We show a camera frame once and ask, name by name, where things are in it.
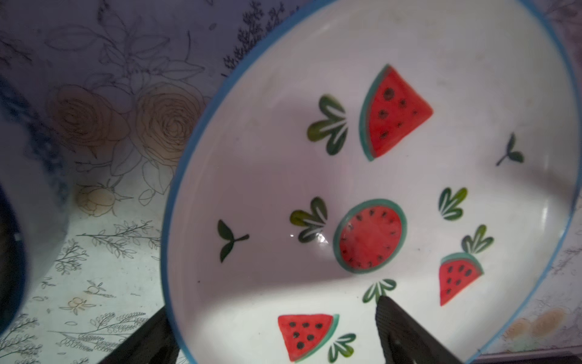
tablecloth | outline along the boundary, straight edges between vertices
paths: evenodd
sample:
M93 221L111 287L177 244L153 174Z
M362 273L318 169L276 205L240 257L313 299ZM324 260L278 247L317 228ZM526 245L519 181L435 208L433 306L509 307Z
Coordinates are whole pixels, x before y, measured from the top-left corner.
M74 200L60 255L0 338L0 364L97 363L164 305L160 229L191 121L306 2L0 0L0 73L58 138ZM582 2L536 5L579 72ZM487 352L582 345L580 235L577 213L552 271Z

black seed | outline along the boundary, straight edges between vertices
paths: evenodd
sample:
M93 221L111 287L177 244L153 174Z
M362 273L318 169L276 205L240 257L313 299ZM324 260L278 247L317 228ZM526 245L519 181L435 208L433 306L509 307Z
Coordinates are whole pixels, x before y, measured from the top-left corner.
M394 89L388 87L386 90L384 90L384 100L390 101L392 98L394 98Z

white plate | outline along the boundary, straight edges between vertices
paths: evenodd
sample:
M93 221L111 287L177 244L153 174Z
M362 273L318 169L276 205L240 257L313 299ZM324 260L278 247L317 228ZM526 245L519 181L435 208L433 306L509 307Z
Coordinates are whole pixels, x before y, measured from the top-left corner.
M577 194L577 97L545 27L518 1L326 0L260 43L166 210L190 361L383 363L376 293L471 359L536 286Z

red watermelon flesh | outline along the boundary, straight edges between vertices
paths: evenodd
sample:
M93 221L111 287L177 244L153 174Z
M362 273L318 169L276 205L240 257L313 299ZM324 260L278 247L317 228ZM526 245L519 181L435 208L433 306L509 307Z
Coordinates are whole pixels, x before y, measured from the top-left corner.
M378 203L360 204L358 206L364 205L361 209L351 215L348 213L339 242L334 239L336 258L352 273L367 273L386 264L406 235L406 218L398 205L387 200L373 201Z
M456 253L442 260L439 270L441 306L483 275L483 268L471 254Z
M368 159L392 149L432 113L430 105L393 67L384 67L368 92L360 116L360 138Z
M287 314L279 316L279 329L292 362L305 359L333 335L339 315Z

oval plate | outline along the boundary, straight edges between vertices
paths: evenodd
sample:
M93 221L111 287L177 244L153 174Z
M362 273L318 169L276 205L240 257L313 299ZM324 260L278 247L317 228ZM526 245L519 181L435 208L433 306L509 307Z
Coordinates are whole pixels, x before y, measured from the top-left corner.
M381 363L390 295L461 360L559 247L577 92L514 2L324 0L239 65L180 161L168 316L193 363Z

